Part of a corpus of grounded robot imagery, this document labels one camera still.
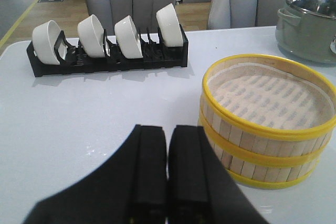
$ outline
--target bowl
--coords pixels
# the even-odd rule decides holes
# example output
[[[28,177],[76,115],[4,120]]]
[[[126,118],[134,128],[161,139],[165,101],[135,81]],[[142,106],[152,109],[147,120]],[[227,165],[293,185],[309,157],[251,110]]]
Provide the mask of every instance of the bowl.
[[[277,189],[312,173],[335,111],[336,89],[316,71],[280,57],[237,55],[205,73],[199,122],[234,179]]]
[[[123,55],[128,59],[142,57],[140,35],[135,28],[131,16],[120,20],[114,26],[115,37]]]
[[[81,21],[78,26],[79,40],[85,52],[92,58],[104,58],[103,49],[104,28],[96,15],[92,14]]]
[[[60,32],[61,29],[54,20],[50,20],[34,28],[32,34],[33,46],[37,58],[43,64],[60,65],[54,51],[54,45]],[[61,42],[58,52],[60,57],[65,59],[67,47],[64,42]]]
[[[182,47],[183,37],[175,8],[170,3],[156,12],[157,22],[167,47]]]

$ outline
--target white bowl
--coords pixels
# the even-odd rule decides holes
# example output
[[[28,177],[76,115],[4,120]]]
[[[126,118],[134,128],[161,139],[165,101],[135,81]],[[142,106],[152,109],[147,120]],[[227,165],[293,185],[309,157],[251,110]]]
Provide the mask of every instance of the white bowl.
[[[50,20],[42,25],[35,27],[32,34],[32,41],[37,58],[44,64],[59,65],[54,51],[55,42],[61,29],[57,23]],[[67,47],[62,41],[58,48],[59,55],[65,59]]]
[[[127,16],[116,23],[114,26],[114,33],[120,50],[126,58],[142,58],[140,35],[135,28],[131,16]]]
[[[77,26],[79,40],[85,52],[93,58],[105,57],[103,49],[104,28],[96,15],[81,21]]]
[[[156,19],[167,47],[182,47],[183,37],[175,8],[170,3],[156,12]]]

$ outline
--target wooden floor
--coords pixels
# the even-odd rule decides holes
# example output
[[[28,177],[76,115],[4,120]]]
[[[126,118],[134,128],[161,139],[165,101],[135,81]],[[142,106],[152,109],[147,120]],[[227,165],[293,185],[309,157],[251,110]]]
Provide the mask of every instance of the wooden floor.
[[[176,13],[185,31],[205,30],[210,3],[176,5]],[[31,40],[33,29],[51,19],[64,30],[67,38],[78,37],[77,25],[88,17],[85,0],[64,0],[63,2],[36,3],[19,24],[6,43],[0,48],[0,55],[12,43]]]

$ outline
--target yellow line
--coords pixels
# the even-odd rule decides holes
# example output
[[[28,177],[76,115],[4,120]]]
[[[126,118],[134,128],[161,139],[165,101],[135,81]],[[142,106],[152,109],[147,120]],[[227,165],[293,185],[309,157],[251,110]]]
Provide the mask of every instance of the yellow line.
[[[24,18],[28,15],[28,13],[33,9],[34,5],[39,0],[34,0],[33,3],[22,13],[22,15],[15,21],[14,25],[6,32],[4,37],[0,40],[0,48],[3,46],[4,43],[9,39],[9,37],[12,35],[14,30],[18,27],[18,25],[24,20]]]

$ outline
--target pot handle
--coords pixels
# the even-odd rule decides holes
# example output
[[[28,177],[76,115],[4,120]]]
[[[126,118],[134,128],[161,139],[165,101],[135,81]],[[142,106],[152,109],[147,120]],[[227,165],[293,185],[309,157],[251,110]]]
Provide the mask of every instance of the pot handle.
[[[289,11],[287,11],[284,8],[278,9],[278,16],[279,16],[279,18],[282,18],[283,20],[285,20],[286,22],[290,23],[293,26],[298,26],[300,24],[300,21],[301,21],[301,17],[298,17],[298,16],[290,13]]]

